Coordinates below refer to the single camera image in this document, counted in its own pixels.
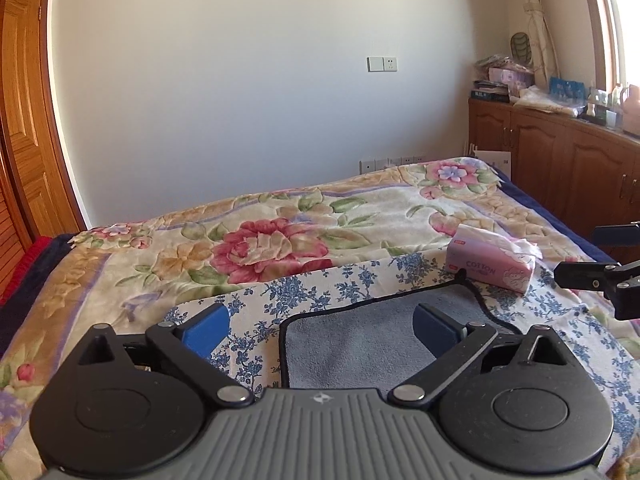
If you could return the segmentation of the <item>floral bed quilt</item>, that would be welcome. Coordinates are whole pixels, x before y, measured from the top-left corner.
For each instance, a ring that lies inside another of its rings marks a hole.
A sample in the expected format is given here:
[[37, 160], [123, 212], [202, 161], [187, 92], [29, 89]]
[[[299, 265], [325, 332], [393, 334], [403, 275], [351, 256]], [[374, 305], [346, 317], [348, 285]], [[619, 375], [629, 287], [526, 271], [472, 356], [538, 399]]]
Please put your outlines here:
[[[1, 355], [1, 474], [35, 479], [43, 466], [29, 434], [32, 404], [88, 328], [124, 334], [180, 322], [214, 297], [346, 264], [442, 252], [460, 224], [524, 238], [537, 264], [603, 260], [604, 253], [499, 171], [471, 157], [217, 200], [142, 222], [73, 234]], [[639, 363], [639, 325], [614, 318]], [[611, 466], [639, 474], [639, 433]]]

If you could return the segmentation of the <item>red blanket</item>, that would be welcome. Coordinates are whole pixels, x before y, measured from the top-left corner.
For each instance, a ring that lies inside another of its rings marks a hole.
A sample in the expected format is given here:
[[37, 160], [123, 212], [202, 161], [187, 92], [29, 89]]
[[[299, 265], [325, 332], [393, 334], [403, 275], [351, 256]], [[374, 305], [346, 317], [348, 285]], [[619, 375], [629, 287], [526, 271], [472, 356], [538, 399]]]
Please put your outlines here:
[[1, 305], [9, 300], [24, 280], [27, 272], [35, 264], [38, 257], [51, 245], [52, 237], [38, 237], [24, 252], [24, 255], [12, 266], [11, 272], [1, 279]]

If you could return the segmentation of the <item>wooden slatted wardrobe door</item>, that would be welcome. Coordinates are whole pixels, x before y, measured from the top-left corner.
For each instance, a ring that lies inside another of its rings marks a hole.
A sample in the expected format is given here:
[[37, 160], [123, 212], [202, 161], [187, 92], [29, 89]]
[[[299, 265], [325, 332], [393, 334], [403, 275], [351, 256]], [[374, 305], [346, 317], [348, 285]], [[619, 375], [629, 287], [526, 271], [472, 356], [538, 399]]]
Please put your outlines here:
[[14, 193], [9, 167], [1, 159], [0, 286], [4, 292], [32, 237]]

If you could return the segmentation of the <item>white wall switch socket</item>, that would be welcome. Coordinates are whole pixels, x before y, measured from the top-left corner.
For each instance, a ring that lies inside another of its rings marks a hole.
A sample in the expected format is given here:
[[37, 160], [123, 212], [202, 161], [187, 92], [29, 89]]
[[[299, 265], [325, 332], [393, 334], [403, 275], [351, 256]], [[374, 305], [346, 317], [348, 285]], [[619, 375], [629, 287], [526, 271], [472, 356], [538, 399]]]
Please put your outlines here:
[[367, 63], [370, 73], [395, 73], [397, 70], [397, 58], [391, 58], [390, 56], [369, 56]]

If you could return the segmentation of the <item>patterned beige curtain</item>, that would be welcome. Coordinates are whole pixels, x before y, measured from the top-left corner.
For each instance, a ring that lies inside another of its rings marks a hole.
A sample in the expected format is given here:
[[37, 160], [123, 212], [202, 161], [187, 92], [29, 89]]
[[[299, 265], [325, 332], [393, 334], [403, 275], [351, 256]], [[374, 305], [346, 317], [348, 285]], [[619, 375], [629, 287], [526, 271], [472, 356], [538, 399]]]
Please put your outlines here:
[[534, 73], [541, 87], [549, 88], [551, 78], [559, 77], [559, 62], [542, 0], [521, 0], [532, 45]]

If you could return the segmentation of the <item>wooden cabinet row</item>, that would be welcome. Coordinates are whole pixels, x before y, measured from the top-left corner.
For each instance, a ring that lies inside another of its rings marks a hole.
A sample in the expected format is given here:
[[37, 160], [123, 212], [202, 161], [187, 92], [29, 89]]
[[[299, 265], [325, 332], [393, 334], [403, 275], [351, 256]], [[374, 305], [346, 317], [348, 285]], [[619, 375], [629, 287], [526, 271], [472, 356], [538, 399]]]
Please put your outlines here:
[[574, 233], [639, 219], [639, 140], [538, 110], [469, 100], [469, 149], [512, 156], [511, 180]]

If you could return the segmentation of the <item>purple and grey towel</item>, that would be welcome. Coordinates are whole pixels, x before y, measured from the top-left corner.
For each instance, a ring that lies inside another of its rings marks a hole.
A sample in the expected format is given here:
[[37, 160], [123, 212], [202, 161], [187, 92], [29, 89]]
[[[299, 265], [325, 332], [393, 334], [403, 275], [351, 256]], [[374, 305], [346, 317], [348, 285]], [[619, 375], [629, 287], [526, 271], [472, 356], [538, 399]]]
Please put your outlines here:
[[419, 304], [461, 325], [482, 322], [503, 334], [514, 325], [491, 314], [466, 278], [364, 300], [349, 307], [296, 314], [280, 325], [280, 386], [292, 389], [375, 388], [382, 394], [435, 361], [414, 336]]

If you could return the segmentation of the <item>white box beside bed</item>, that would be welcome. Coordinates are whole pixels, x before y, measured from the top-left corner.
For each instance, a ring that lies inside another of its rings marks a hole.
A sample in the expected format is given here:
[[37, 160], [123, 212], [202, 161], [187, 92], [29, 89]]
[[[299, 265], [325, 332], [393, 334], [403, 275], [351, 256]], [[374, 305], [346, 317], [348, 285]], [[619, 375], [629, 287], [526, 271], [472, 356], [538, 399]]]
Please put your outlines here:
[[508, 151], [475, 150], [474, 156], [501, 171], [508, 179], [512, 176], [512, 154]]

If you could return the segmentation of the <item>pink tissue pack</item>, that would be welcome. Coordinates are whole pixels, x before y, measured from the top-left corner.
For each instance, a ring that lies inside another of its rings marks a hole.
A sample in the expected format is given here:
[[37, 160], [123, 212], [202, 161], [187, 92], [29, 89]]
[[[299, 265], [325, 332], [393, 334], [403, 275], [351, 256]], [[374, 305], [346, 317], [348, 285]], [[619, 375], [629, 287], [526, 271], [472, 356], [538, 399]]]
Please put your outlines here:
[[460, 224], [446, 250], [445, 269], [470, 280], [524, 295], [542, 252], [524, 238]]

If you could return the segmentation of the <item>blue floral white cloth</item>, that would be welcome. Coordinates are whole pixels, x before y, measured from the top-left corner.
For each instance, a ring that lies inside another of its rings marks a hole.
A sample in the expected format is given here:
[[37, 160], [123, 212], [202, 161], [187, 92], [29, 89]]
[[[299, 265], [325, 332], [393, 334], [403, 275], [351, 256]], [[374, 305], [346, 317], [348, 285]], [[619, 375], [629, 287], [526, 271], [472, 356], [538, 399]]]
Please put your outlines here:
[[[278, 328], [290, 316], [348, 307], [450, 278], [444, 255], [432, 250], [245, 286], [216, 299], [229, 312], [230, 330], [210, 359], [254, 393], [262, 393], [280, 380]], [[611, 466], [639, 432], [639, 363], [624, 347], [616, 323], [606, 320], [603, 298], [560, 289], [542, 263], [525, 295], [485, 284], [477, 288], [496, 318], [520, 330], [550, 325], [578, 357], [612, 408], [613, 435], [601, 460], [603, 468]]]

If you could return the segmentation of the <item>navy bed sheet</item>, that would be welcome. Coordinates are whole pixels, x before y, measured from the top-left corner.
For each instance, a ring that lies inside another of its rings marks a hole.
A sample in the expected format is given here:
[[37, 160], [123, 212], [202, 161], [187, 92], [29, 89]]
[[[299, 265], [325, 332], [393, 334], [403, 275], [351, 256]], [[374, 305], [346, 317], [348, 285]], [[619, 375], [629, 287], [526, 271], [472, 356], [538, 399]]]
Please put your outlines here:
[[38, 257], [16, 292], [1, 306], [1, 354], [8, 350], [49, 275], [72, 250], [70, 240], [73, 237], [73, 234], [52, 237], [51, 245]]

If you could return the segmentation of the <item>wooden room door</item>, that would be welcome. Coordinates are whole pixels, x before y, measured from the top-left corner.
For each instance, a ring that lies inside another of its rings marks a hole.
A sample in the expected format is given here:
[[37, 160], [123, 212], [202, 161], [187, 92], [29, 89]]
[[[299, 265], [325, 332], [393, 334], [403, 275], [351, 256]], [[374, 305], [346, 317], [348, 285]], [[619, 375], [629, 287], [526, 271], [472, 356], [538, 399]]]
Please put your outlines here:
[[49, 0], [1, 0], [1, 142], [28, 235], [85, 229], [55, 122]]

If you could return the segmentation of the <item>clutter on cabinet top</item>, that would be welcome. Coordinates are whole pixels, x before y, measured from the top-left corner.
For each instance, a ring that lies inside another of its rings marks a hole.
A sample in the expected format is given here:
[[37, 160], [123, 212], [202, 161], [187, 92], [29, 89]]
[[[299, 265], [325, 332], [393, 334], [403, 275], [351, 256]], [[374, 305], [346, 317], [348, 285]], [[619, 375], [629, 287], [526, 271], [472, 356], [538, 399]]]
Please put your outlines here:
[[514, 34], [510, 48], [509, 55], [494, 54], [475, 64], [478, 78], [470, 91], [472, 99], [580, 118], [638, 136], [638, 87], [617, 86], [606, 92], [553, 76], [548, 87], [541, 89], [535, 84], [533, 47], [526, 32]]

